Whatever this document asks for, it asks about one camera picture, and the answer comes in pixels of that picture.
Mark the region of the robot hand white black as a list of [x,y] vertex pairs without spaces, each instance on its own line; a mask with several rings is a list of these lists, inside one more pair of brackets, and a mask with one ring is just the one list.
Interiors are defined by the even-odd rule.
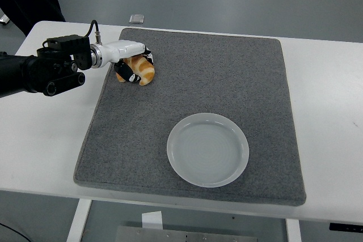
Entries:
[[155,75],[153,55],[143,43],[119,40],[105,45],[91,46],[92,67],[100,68],[114,64],[119,82],[149,84]]

